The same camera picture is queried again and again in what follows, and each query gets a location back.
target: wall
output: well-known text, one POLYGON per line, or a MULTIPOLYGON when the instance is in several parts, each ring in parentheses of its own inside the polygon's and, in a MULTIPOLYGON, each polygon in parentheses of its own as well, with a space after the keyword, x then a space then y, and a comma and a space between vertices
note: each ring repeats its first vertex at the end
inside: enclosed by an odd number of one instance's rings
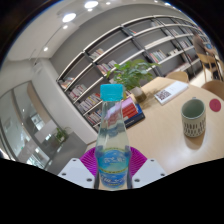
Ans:
POLYGON ((97 133, 74 108, 56 83, 58 73, 47 59, 41 59, 35 66, 32 79, 34 88, 42 103, 60 127, 70 127, 78 137, 89 144, 96 140, 97 133))
POLYGON ((0 71, 0 97, 14 87, 30 81, 33 74, 30 61, 7 61, 0 71))
POLYGON ((157 5, 141 4, 114 8, 80 26, 79 30, 61 45, 50 61, 60 74, 76 55, 105 32, 132 19, 150 15, 173 15, 189 20, 177 10, 157 5))

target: ceiling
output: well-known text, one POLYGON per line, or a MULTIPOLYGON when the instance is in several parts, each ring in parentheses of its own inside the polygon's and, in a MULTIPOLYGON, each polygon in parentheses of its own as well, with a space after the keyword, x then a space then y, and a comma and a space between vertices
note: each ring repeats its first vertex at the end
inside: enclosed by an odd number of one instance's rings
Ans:
POLYGON ((91 12, 88 12, 84 8, 86 2, 86 0, 64 0, 42 12, 17 37, 6 60, 51 58, 62 43, 83 23, 115 7, 130 4, 158 4, 172 7, 164 5, 163 1, 154 2, 154 0, 98 0, 99 4, 91 12), (63 29, 65 23, 62 22, 62 18, 64 14, 69 12, 76 13, 76 18, 67 23, 67 29, 63 29), (47 51, 43 51, 45 46, 48 47, 47 51))

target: green leaves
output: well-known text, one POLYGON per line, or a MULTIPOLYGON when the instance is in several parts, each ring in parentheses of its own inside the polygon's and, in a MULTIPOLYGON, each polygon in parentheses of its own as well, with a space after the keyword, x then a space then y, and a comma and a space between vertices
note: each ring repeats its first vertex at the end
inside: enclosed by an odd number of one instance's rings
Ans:
MULTIPOLYGON (((147 63, 143 59, 136 59, 134 61, 127 61, 126 63, 119 65, 115 64, 114 67, 114 82, 123 84, 126 90, 131 90, 140 86, 140 80, 150 81, 152 74, 147 69, 152 66, 161 66, 157 63, 147 63)), ((111 72, 107 72, 107 78, 109 78, 111 72)))

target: chair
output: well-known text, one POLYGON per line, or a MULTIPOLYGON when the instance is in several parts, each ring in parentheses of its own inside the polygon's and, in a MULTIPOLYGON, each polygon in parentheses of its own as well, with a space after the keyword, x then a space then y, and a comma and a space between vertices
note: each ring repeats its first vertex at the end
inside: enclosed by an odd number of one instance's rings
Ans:
POLYGON ((210 82, 206 82, 201 88, 214 93, 216 96, 224 100, 224 83, 223 82, 220 82, 219 80, 213 80, 210 82))
POLYGON ((216 63, 216 60, 213 58, 213 57, 211 57, 211 56, 209 56, 209 55, 204 55, 204 54, 197 54, 198 55, 198 57, 199 57, 199 59, 201 60, 201 63, 202 63, 202 66, 203 66, 203 70, 204 70, 204 74, 205 74, 205 82, 207 82, 207 79, 206 79, 206 72, 205 72, 205 66, 204 66, 204 63, 205 64, 209 64, 209 67, 210 67, 210 72, 213 74, 215 71, 218 71, 218 74, 219 74, 219 78, 220 78, 220 81, 222 81, 221 80, 221 75, 220 75, 220 72, 219 72, 219 68, 218 68, 218 65, 217 65, 217 63, 216 63), (212 66, 211 66, 211 63, 215 63, 215 65, 216 65, 216 68, 212 68, 212 66))
POLYGON ((171 72, 169 73, 166 78, 168 79, 174 79, 174 80, 178 80, 178 81, 181 81, 181 82, 186 82, 186 83, 189 83, 189 79, 188 79, 188 75, 186 72, 182 72, 182 71, 179 71, 179 72, 171 72))

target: mug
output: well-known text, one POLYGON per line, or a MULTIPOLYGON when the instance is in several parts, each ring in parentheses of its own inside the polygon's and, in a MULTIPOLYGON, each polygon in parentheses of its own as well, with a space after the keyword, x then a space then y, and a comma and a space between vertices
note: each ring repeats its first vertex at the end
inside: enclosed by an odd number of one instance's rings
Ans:
POLYGON ((206 113, 204 103, 193 97, 181 109, 184 134, 197 137, 205 131, 206 113))

